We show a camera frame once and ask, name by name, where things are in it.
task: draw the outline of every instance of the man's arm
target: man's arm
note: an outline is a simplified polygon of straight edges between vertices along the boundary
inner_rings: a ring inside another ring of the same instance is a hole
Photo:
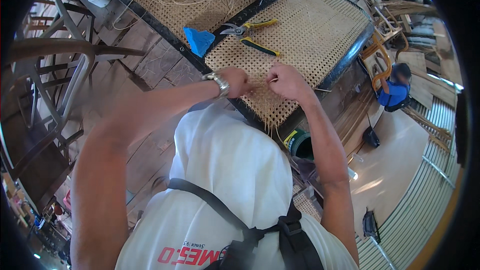
[[[385,78],[380,78],[380,83],[381,83],[381,87],[383,88],[383,92],[385,92],[385,94],[389,94],[390,95],[390,86],[388,85],[387,81],[385,80]]]
[[[249,91],[242,69],[221,75],[229,98]],[[174,115],[220,93],[215,81],[150,91],[129,98],[90,132],[73,171],[71,260],[75,269],[113,269],[128,237],[127,149]]]
[[[387,59],[380,52],[377,52],[376,56],[381,58],[385,63],[385,65],[387,65]],[[390,94],[390,87],[388,86],[387,80],[385,78],[382,77],[380,79],[380,84],[381,84],[381,87],[383,88],[383,92],[385,92],[385,94]]]
[[[339,136],[312,88],[294,67],[275,63],[266,82],[273,92],[298,101],[305,112],[315,165],[324,189],[321,225],[343,243],[358,265],[350,178]]]

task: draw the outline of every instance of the person in blue shirt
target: person in blue shirt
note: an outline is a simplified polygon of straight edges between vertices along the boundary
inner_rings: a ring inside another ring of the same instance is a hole
[[[387,63],[380,53],[377,53],[377,57]],[[378,102],[383,106],[398,105],[408,96],[411,77],[412,73],[406,63],[394,63],[390,80],[380,79],[381,88],[377,91]]]

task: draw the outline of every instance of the bucket label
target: bucket label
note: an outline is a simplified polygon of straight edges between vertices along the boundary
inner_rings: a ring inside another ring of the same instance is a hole
[[[291,132],[291,134],[289,134],[286,139],[283,141],[283,145],[285,146],[285,148],[290,151],[290,149],[292,148],[292,144],[293,144],[293,141],[295,141],[295,138],[293,137],[298,131],[294,130]]]

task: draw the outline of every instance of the green bucket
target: green bucket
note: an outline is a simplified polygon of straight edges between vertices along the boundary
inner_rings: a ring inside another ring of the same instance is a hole
[[[292,156],[300,159],[314,160],[312,138],[309,132],[297,128],[283,140],[283,145],[285,145]]]

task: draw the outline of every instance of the man's left hand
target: man's left hand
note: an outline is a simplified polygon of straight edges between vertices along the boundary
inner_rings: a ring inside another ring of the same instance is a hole
[[[227,67],[218,72],[229,84],[228,98],[238,98],[254,90],[243,69]]]

